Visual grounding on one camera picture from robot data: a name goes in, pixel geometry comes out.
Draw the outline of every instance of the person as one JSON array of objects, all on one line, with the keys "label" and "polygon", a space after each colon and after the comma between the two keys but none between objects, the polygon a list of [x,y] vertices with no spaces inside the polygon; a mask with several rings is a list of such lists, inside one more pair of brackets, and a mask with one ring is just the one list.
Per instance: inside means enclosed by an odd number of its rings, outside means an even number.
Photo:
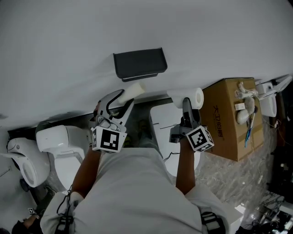
[{"label": "person", "polygon": [[4,228],[0,228],[0,234],[10,234],[10,233]]},{"label": "person", "polygon": [[188,140],[180,141],[174,186],[150,132],[141,131],[139,148],[102,155],[90,146],[71,193],[56,193],[45,211],[44,234],[228,233],[222,203],[195,185]]},{"label": "person", "polygon": [[40,220],[50,204],[54,194],[56,193],[51,187],[44,186],[46,190],[45,197],[39,202],[37,208],[34,210],[35,214],[29,218],[24,219],[22,222],[18,221],[12,228],[11,234],[43,234],[40,226]]}]

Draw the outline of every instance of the toilet bowl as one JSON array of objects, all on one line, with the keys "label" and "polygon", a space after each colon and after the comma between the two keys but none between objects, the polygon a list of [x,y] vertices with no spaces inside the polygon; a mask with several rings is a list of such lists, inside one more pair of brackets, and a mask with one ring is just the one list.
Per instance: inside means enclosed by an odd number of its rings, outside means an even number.
[{"label": "toilet bowl", "polygon": [[47,153],[38,150],[37,142],[26,138],[15,138],[7,145],[8,154],[18,164],[26,183],[30,187],[42,184],[50,173],[50,161]]},{"label": "toilet bowl", "polygon": [[57,176],[69,190],[89,148],[86,131],[59,125],[37,132],[36,138],[39,150],[54,156]]}]

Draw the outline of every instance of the black cable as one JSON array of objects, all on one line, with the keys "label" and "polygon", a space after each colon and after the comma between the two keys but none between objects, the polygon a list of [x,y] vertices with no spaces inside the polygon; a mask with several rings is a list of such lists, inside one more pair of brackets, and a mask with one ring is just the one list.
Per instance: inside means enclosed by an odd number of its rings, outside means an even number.
[{"label": "black cable", "polygon": [[[60,220],[59,220],[59,223],[55,229],[55,233],[58,234],[58,233],[69,233],[69,225],[72,224],[73,222],[73,217],[71,215],[68,215],[69,213],[69,209],[70,209],[70,196],[71,196],[71,188],[72,188],[72,185],[70,186],[69,190],[67,190],[68,194],[64,197],[63,201],[61,202],[61,204],[58,206],[57,208],[57,214],[58,215],[61,215],[60,217]],[[60,207],[62,206],[62,204],[64,203],[65,199],[67,198],[67,210],[66,210],[66,214],[64,213],[59,213],[59,209]],[[61,224],[64,224],[65,227],[64,227],[64,230],[61,231],[61,230],[58,230],[59,226]]]},{"label": "black cable", "polygon": [[164,162],[166,162],[166,161],[170,158],[171,154],[180,154],[180,153],[173,153],[173,152],[171,152],[171,153],[169,154],[169,156],[168,156],[167,158],[164,159]]}]

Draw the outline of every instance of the toilet paper roll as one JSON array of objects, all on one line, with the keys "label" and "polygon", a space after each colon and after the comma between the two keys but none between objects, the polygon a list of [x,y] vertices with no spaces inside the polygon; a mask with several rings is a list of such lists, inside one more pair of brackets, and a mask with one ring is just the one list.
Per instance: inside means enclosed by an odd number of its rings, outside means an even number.
[{"label": "toilet paper roll", "polygon": [[184,98],[188,97],[191,102],[192,109],[201,109],[204,101],[204,95],[201,88],[181,89],[167,91],[169,97],[177,108],[182,108]]},{"label": "toilet paper roll", "polygon": [[129,86],[123,94],[117,99],[120,104],[124,104],[132,98],[139,96],[146,92],[146,87],[142,82],[134,83]]}]

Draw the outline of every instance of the toilet lid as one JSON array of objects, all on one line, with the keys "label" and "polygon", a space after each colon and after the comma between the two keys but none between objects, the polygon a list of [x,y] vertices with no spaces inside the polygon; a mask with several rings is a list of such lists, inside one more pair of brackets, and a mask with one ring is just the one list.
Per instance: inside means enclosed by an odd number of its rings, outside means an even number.
[{"label": "toilet lid", "polygon": [[82,158],[78,153],[62,154],[55,158],[56,173],[65,189],[70,189],[81,163]]}]

